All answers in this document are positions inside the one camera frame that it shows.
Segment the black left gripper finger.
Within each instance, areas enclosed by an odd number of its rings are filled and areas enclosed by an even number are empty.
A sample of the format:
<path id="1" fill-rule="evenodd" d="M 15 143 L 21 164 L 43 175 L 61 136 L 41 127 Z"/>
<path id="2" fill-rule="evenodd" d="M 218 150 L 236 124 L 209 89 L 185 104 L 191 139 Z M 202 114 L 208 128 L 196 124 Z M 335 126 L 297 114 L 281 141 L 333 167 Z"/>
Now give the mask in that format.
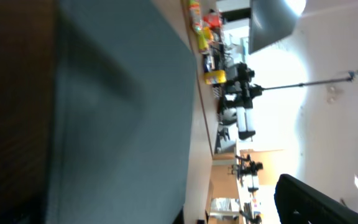
<path id="1" fill-rule="evenodd" d="M 274 201 L 282 224 L 358 224 L 358 213 L 289 174 L 282 174 Z"/>

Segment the dark green box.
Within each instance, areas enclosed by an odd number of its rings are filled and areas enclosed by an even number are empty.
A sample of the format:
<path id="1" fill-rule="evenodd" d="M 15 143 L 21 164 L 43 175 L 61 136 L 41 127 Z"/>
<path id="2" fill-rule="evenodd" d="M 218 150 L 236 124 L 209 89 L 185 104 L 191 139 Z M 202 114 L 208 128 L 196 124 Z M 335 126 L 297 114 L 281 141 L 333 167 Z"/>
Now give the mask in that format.
<path id="1" fill-rule="evenodd" d="M 195 57 L 152 1 L 57 2 L 45 223 L 183 223 Z"/>

